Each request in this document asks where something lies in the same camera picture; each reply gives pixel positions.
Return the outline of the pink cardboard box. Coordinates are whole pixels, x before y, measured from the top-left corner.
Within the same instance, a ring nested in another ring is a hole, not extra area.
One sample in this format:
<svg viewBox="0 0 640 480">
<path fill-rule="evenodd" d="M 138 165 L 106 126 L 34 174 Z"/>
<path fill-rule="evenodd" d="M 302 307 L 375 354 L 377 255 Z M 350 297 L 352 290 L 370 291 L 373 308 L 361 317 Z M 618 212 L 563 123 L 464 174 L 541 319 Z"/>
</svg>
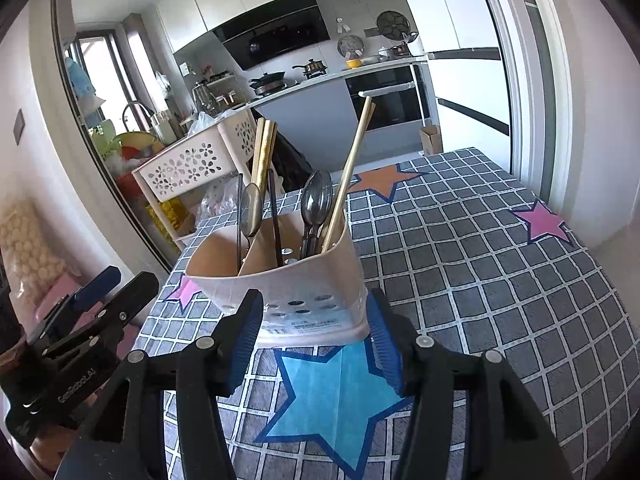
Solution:
<svg viewBox="0 0 640 480">
<path fill-rule="evenodd" d="M 35 310 L 35 325 L 38 325 L 46 315 L 66 296 L 73 295 L 80 284 L 70 274 L 62 274 L 44 294 Z"/>
</svg>

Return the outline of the clear plastic bag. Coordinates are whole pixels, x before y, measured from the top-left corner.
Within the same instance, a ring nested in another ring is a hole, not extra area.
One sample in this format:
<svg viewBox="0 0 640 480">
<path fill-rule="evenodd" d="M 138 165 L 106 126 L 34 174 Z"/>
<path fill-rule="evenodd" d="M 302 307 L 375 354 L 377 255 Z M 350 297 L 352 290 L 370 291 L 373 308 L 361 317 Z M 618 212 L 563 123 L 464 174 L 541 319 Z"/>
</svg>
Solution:
<svg viewBox="0 0 640 480">
<path fill-rule="evenodd" d="M 205 221 L 218 217 L 221 214 L 230 214 L 239 203 L 239 183 L 238 174 L 222 177 L 205 185 L 204 195 L 196 208 L 195 226 L 204 226 Z"/>
</svg>

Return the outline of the white refrigerator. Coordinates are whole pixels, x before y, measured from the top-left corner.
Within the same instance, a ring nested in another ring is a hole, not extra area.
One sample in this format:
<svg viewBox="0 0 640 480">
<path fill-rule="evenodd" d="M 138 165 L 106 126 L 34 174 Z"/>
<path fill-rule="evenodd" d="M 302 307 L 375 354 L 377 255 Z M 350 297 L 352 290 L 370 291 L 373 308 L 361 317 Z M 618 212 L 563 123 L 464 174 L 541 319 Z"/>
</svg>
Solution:
<svg viewBox="0 0 640 480">
<path fill-rule="evenodd" d="M 407 0 L 427 66 L 446 151 L 477 148 L 511 168 L 506 70 L 487 0 Z"/>
</svg>

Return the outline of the white plastic utensil caddy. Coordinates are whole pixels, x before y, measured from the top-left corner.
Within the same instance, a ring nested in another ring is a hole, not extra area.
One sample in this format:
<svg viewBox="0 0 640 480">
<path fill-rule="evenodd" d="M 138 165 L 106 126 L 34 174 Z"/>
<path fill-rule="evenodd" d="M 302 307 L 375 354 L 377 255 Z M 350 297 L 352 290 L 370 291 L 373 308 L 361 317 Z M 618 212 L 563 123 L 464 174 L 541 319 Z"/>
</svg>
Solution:
<svg viewBox="0 0 640 480">
<path fill-rule="evenodd" d="M 265 304 L 260 348 L 342 346 L 366 338 L 367 287 L 348 223 L 327 252 L 305 259 L 299 257 L 300 214 L 281 214 L 277 225 L 282 247 L 291 251 L 284 266 L 277 265 L 274 223 L 265 218 L 253 240 L 242 243 L 242 263 L 236 261 L 235 228 L 227 226 L 195 249 L 186 276 L 225 315 L 236 311 L 248 290 L 259 290 Z"/>
</svg>

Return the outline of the black wok on stove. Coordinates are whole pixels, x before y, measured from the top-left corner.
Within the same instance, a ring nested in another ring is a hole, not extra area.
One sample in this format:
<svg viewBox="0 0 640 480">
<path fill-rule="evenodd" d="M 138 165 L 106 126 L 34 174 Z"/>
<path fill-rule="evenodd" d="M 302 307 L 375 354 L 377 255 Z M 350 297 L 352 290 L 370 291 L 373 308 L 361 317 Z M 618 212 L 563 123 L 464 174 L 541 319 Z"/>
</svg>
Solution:
<svg viewBox="0 0 640 480">
<path fill-rule="evenodd" d="M 252 78 L 250 80 L 250 88 L 257 91 L 258 88 L 268 86 L 268 84 L 280 84 L 284 81 L 285 72 L 263 73 L 258 78 Z"/>
</svg>

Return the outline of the small cardboard box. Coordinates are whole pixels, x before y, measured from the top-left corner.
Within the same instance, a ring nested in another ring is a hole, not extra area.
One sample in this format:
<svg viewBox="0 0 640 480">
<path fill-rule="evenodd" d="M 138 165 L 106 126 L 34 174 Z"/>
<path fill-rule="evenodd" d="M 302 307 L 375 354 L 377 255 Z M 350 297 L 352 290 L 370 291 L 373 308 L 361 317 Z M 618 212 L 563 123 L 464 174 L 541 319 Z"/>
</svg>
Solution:
<svg viewBox="0 0 640 480">
<path fill-rule="evenodd" d="M 420 129 L 420 139 L 425 155 L 442 154 L 442 133 L 439 125 L 428 125 Z"/>
</svg>

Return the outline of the gold patterned chopstick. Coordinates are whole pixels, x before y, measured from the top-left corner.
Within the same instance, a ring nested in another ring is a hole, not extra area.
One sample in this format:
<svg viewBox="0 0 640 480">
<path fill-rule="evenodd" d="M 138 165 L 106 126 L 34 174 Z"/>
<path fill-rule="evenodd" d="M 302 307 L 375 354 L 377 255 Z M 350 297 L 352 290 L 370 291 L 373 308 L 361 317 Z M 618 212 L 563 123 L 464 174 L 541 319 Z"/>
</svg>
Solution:
<svg viewBox="0 0 640 480">
<path fill-rule="evenodd" d="M 276 122 L 265 119 L 264 136 L 262 137 L 262 151 L 260 152 L 259 159 L 258 185 L 254 183 L 258 187 L 259 196 L 262 200 L 265 198 L 266 194 L 267 170 L 271 165 L 274 140 L 276 140 L 277 136 L 277 126 L 278 124 Z"/>
</svg>

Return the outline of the blue bamboo chopstick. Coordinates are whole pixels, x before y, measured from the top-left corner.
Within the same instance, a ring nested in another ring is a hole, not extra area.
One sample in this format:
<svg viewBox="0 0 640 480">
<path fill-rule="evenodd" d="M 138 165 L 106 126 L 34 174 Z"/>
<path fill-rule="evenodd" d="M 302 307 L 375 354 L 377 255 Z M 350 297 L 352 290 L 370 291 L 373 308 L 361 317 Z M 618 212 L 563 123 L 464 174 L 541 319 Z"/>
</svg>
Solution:
<svg viewBox="0 0 640 480">
<path fill-rule="evenodd" d="M 367 132 L 367 128 L 369 127 L 371 116 L 374 110 L 375 104 L 373 103 L 372 96 L 366 96 L 364 98 L 363 109 L 359 118 L 354 140 L 352 141 L 352 147 L 350 148 L 345 165 L 343 167 L 340 185 L 338 186 L 337 193 L 335 194 L 328 221 L 324 224 L 324 237 L 322 240 L 322 245 L 320 247 L 320 252 L 327 252 L 330 249 L 334 237 L 334 232 L 340 226 L 347 190 L 350 185 L 350 180 L 352 180 L 352 174 L 354 173 L 360 145 L 362 143 L 364 135 Z"/>
</svg>

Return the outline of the black range hood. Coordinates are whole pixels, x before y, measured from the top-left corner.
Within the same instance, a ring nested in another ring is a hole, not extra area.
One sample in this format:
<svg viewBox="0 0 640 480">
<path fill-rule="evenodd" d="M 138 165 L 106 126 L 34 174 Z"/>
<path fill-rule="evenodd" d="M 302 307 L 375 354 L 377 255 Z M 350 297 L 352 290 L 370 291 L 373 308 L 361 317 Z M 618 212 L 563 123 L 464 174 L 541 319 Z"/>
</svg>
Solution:
<svg viewBox="0 0 640 480">
<path fill-rule="evenodd" d="M 317 0 L 272 0 L 213 29 L 242 70 L 330 39 Z"/>
</svg>

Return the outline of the black plastic spoon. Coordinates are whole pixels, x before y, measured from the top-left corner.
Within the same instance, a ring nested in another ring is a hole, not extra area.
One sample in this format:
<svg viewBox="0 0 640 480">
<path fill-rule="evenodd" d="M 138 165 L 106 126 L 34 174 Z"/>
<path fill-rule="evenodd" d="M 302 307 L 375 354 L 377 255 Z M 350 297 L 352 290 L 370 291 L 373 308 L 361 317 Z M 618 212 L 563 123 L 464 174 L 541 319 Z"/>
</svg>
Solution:
<svg viewBox="0 0 640 480">
<path fill-rule="evenodd" d="M 304 222 L 304 235 L 300 258 L 316 252 L 322 224 L 328 218 L 333 204 L 333 182 L 329 171 L 316 170 L 306 182 L 300 198 L 300 214 Z"/>
</svg>

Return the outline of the white perforated storage cart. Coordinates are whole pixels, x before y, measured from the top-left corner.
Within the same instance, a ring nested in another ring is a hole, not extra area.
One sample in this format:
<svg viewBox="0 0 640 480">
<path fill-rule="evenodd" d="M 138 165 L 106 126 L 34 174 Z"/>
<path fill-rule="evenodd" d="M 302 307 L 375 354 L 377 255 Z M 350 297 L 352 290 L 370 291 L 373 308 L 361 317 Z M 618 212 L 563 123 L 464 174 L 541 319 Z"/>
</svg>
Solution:
<svg viewBox="0 0 640 480">
<path fill-rule="evenodd" d="M 240 174 L 250 182 L 247 163 L 253 158 L 256 122 L 248 108 L 217 120 L 209 128 L 186 136 L 159 152 L 132 172 L 134 180 L 179 249 L 193 236 L 194 220 L 176 230 L 163 203 L 215 182 L 228 174 Z"/>
</svg>

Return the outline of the grey checked tablecloth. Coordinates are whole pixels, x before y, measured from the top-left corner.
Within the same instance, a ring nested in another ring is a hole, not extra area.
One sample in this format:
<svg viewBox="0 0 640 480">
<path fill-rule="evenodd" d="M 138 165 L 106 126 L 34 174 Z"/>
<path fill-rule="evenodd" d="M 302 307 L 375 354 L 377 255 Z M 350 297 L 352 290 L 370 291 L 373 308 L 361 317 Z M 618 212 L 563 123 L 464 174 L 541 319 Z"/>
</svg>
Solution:
<svg viewBox="0 0 640 480">
<path fill-rule="evenodd" d="M 573 232 L 529 243 L 513 209 L 535 195 L 476 148 L 390 166 L 390 192 L 347 199 L 364 282 L 381 286 L 421 333 L 465 353 L 496 348 L 524 382 L 562 446 L 575 479 L 595 479 L 639 409 L 639 338 L 614 286 Z M 221 312 L 184 271 L 208 220 L 179 258 L 137 336 L 149 353 L 210 334 Z M 240 479 L 347 479 L 317 443 L 254 442 L 286 402 L 270 350 L 256 350 L 244 384 L 221 402 Z"/>
</svg>

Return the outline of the black built-in oven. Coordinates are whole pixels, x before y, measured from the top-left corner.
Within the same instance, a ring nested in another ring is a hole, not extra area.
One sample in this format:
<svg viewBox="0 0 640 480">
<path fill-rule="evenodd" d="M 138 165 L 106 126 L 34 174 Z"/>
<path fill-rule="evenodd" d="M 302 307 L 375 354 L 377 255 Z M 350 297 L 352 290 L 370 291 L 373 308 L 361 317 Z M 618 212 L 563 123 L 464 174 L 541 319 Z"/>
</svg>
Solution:
<svg viewBox="0 0 640 480">
<path fill-rule="evenodd" d="M 426 122 L 431 117 L 420 68 L 415 65 L 378 70 L 345 79 L 352 105 L 360 115 L 364 100 L 372 98 L 375 110 L 370 129 Z"/>
</svg>

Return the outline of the plain bamboo chopstick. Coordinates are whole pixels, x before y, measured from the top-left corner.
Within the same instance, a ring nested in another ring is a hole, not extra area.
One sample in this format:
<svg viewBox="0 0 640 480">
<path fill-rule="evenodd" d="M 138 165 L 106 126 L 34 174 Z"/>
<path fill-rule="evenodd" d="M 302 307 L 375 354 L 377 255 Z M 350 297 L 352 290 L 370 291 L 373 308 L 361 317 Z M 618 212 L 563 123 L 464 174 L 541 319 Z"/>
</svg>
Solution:
<svg viewBox="0 0 640 480">
<path fill-rule="evenodd" d="M 254 142 L 254 154 L 253 154 L 253 163 L 252 163 L 252 174 L 250 175 L 250 183 L 258 182 L 258 170 L 259 170 L 259 159 L 260 152 L 262 151 L 262 137 L 264 136 L 265 129 L 265 118 L 260 116 L 257 119 L 256 124 L 256 132 L 255 132 L 255 142 Z"/>
</svg>

